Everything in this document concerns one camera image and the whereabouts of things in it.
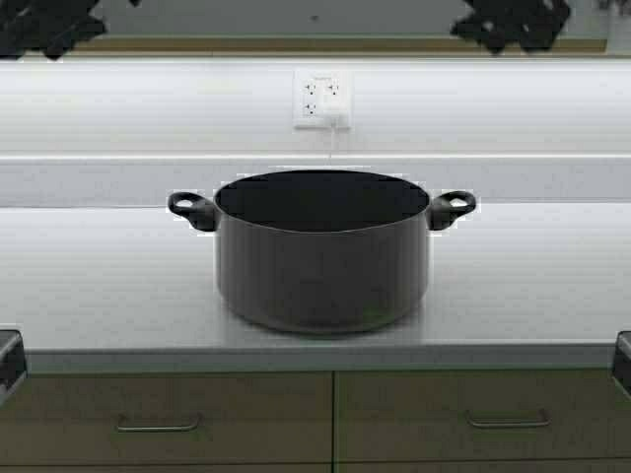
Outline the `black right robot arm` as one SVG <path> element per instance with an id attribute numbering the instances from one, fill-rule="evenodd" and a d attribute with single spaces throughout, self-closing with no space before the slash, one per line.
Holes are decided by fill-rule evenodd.
<path id="1" fill-rule="evenodd" d="M 550 50 L 573 9 L 567 1 L 465 1 L 470 12 L 456 20 L 452 36 L 472 41 L 494 55 L 516 44 L 525 53 Z"/>

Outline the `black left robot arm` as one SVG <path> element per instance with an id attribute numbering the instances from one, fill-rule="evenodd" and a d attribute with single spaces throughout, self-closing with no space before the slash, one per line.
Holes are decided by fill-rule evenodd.
<path id="1" fill-rule="evenodd" d="M 58 60 L 78 42 L 107 32 L 105 22 L 91 12 L 98 1 L 2 1 L 1 58 L 18 60 L 40 52 Z"/>

